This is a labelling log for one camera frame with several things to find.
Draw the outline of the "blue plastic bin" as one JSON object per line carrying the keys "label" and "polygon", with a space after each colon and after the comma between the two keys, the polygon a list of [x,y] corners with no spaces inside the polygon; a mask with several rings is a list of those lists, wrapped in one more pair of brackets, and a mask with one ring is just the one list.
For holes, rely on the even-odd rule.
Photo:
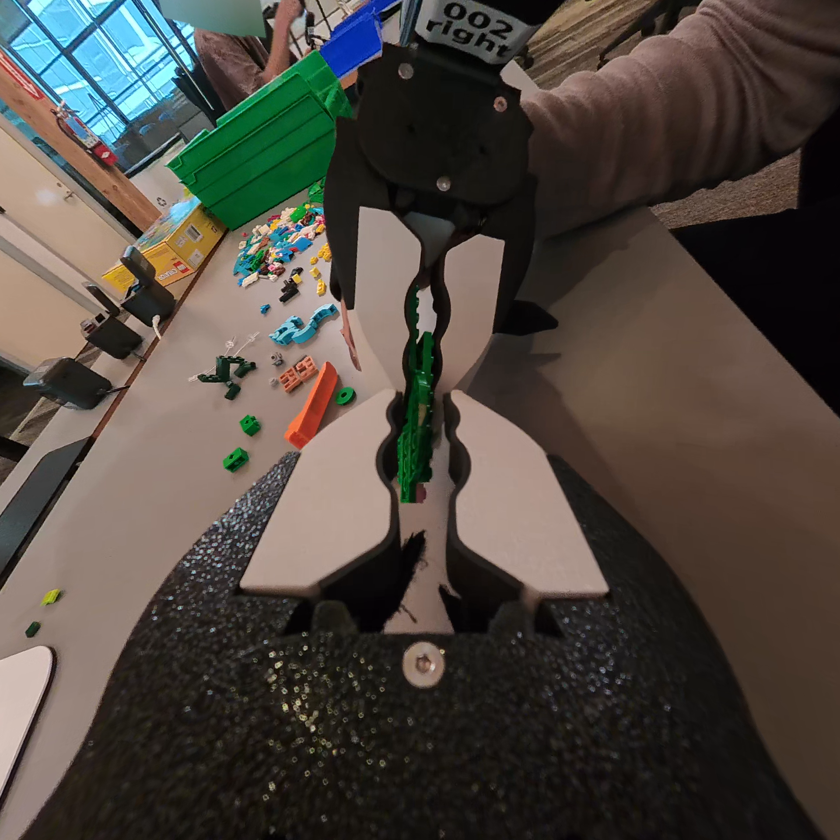
{"label": "blue plastic bin", "polygon": [[370,1],[332,31],[319,53],[336,78],[344,79],[382,53],[382,27],[401,10],[399,1]]}

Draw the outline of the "red fire extinguisher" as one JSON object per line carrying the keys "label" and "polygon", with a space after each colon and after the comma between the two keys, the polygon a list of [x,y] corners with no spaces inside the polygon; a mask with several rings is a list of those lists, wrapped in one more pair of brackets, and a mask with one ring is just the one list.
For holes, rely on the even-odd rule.
{"label": "red fire extinguisher", "polygon": [[89,129],[78,116],[77,111],[71,108],[66,100],[60,100],[51,112],[56,118],[59,129],[92,158],[106,167],[118,165],[118,156],[98,135]]}

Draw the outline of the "orange brick separator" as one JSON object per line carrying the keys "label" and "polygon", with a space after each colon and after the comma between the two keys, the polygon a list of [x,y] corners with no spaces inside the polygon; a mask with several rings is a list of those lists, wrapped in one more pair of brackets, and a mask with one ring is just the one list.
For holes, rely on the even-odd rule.
{"label": "orange brick separator", "polygon": [[334,365],[330,361],[324,362],[303,408],[287,426],[284,437],[292,447],[303,449],[316,436],[332,400],[338,378]]}

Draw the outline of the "person's right hand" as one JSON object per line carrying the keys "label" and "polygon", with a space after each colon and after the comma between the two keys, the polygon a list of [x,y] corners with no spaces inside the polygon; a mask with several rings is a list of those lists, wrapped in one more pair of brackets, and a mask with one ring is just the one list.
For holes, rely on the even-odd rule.
{"label": "person's right hand", "polygon": [[340,311],[341,311],[341,318],[342,318],[342,328],[341,328],[341,335],[347,345],[348,352],[350,355],[350,360],[353,364],[353,367],[357,371],[361,371],[361,363],[359,360],[359,356],[355,347],[354,337],[351,331],[351,324],[350,324],[350,317],[349,311],[346,306],[346,300],[342,299],[340,302]]}

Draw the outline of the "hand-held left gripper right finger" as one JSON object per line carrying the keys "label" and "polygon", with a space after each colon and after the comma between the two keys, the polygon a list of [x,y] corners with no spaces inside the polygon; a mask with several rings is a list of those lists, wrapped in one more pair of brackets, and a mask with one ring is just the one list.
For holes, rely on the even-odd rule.
{"label": "hand-held left gripper right finger", "polygon": [[462,391],[446,395],[448,580],[467,603],[603,596],[608,583],[543,449]]}

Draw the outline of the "black charger dock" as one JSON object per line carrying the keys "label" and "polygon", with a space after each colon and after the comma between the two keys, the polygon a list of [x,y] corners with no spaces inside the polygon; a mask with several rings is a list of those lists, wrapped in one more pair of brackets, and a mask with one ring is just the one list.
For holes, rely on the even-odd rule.
{"label": "black charger dock", "polygon": [[23,387],[80,410],[95,408],[113,389],[109,379],[69,357],[42,361],[24,378]]}
{"label": "black charger dock", "polygon": [[122,301],[122,308],[148,327],[153,327],[155,318],[159,322],[167,320],[175,310],[176,301],[157,281],[151,262],[135,245],[126,248],[120,261],[135,280]]}
{"label": "black charger dock", "polygon": [[82,286],[104,309],[80,323],[86,341],[116,360],[122,361],[131,355],[140,359],[138,349],[143,338],[119,319],[121,308],[97,285],[84,282]]}

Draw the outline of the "white recycling bin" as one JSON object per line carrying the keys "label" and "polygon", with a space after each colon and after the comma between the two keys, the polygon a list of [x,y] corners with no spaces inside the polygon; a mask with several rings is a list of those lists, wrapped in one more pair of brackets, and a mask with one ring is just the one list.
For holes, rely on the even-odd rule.
{"label": "white recycling bin", "polygon": [[126,177],[146,197],[160,214],[165,214],[176,204],[193,196],[189,187],[168,168],[167,161],[159,159],[127,171]]}

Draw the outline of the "white door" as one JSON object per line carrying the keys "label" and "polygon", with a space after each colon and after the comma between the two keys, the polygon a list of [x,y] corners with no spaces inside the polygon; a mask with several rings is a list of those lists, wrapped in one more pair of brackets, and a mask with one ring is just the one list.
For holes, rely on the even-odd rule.
{"label": "white door", "polygon": [[13,124],[1,120],[1,355],[30,370],[77,354],[81,321],[100,312],[102,279],[130,236]]}

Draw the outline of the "black flat panel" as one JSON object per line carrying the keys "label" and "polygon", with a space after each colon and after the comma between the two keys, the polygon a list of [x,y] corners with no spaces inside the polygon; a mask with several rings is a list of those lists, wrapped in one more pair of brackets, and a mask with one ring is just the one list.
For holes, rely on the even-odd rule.
{"label": "black flat panel", "polygon": [[6,584],[93,442],[93,437],[84,437],[48,452],[2,510],[1,586]]}

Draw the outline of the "green lego assembly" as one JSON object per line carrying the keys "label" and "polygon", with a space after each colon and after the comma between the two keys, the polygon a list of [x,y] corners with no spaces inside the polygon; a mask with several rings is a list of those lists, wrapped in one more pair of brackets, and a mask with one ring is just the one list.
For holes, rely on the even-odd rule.
{"label": "green lego assembly", "polygon": [[401,503],[419,502],[421,485],[433,476],[434,335],[418,331],[418,292],[413,284],[406,300],[406,393],[402,432],[397,440],[397,478]]}

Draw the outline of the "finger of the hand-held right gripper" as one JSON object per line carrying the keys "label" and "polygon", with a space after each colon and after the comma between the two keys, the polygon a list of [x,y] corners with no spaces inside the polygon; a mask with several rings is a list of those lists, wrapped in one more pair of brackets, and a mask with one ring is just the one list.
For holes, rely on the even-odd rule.
{"label": "finger of the hand-held right gripper", "polygon": [[503,240],[476,235],[451,248],[444,259],[443,287],[435,298],[438,389],[455,389],[482,359],[497,311]]}
{"label": "finger of the hand-held right gripper", "polygon": [[353,341],[371,389],[404,389],[406,296],[422,261],[414,232],[391,212],[362,206],[353,300]]}

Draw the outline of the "large window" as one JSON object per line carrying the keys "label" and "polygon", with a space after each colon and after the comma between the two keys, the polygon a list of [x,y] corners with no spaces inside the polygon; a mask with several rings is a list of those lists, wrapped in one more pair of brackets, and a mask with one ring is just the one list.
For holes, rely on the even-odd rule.
{"label": "large window", "polygon": [[6,52],[115,150],[155,149],[202,113],[193,28],[151,1],[2,1]]}

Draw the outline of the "stack of green plastic bins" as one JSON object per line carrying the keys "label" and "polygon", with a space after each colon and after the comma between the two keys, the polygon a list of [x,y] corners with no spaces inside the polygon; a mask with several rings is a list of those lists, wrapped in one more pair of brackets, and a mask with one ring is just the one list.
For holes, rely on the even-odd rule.
{"label": "stack of green plastic bins", "polygon": [[167,166],[226,227],[236,228],[323,178],[349,100],[318,51],[202,131]]}

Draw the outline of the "person's right forearm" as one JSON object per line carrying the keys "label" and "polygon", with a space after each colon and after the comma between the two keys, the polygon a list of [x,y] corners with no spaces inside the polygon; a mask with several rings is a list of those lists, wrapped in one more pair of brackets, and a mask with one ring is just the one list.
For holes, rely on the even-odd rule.
{"label": "person's right forearm", "polygon": [[838,109],[838,1],[707,1],[522,102],[538,238],[754,174]]}

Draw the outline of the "dark green lego figure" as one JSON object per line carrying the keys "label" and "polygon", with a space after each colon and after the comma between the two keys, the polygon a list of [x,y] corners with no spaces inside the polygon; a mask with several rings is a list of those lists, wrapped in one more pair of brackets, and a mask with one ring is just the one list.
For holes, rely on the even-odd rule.
{"label": "dark green lego figure", "polygon": [[257,369],[257,363],[246,359],[243,352],[258,337],[259,332],[253,332],[239,346],[236,345],[236,337],[228,339],[224,345],[224,352],[215,356],[213,368],[194,374],[187,381],[223,385],[226,389],[224,399],[233,401],[242,390],[240,381]]}

